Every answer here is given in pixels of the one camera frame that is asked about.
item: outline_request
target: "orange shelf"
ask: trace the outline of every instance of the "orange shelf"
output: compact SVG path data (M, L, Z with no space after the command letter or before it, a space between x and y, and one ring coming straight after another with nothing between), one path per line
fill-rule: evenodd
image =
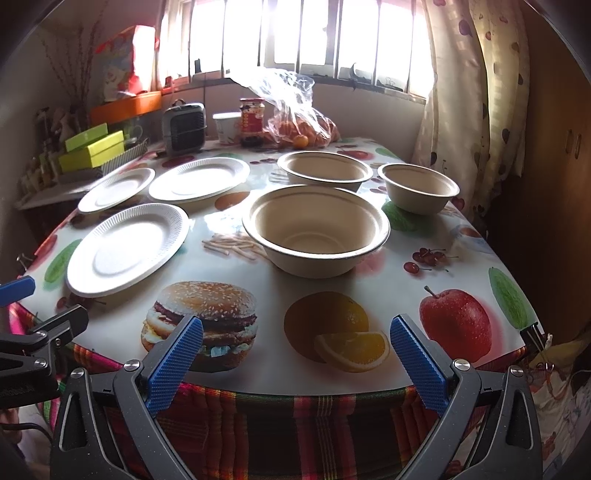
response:
M92 126L116 124L129 118L153 112L162 108L162 93L140 93L135 97L124 98L101 105L90 110Z

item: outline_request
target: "plastic bag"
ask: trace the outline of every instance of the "plastic bag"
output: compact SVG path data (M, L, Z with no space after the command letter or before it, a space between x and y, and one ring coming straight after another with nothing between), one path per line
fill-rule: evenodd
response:
M274 105L274 115L264 129L266 142L278 148L289 144L319 148L340 139L335 123L312 107L314 80L310 77L265 67L238 70L230 77Z

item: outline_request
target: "white foam plate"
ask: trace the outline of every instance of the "white foam plate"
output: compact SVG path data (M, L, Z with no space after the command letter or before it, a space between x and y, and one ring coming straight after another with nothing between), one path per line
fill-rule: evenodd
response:
M251 169L237 158L201 158L158 177L149 194L161 202L193 202L226 192L245 182Z
M162 267L188 232L189 218L177 206L146 203L123 210L78 245L68 264L68 288L88 298L124 290Z
M80 213L92 213L114 207L141 192L155 175L151 168L136 168L113 175L84 195L78 210Z

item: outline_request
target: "beige pulp bowl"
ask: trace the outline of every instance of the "beige pulp bowl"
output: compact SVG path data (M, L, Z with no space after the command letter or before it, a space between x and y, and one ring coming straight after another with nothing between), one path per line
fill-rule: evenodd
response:
M279 158L277 165L292 184L322 185L357 192L374 172L363 162L330 152L293 152Z
M456 182L438 171L407 163L382 165L378 175L386 182L393 204L407 212L435 215L460 193Z
M293 185L263 194L242 218L269 260L298 277L329 278L353 268L388 239L388 218L342 189Z

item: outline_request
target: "printed hamburger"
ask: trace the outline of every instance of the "printed hamburger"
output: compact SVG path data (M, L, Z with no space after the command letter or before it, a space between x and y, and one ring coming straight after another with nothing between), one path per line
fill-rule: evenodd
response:
M185 315L203 322L203 346L191 370L236 368L256 336L255 298L228 283L183 281L166 287L150 308L141 342L146 350L167 338Z

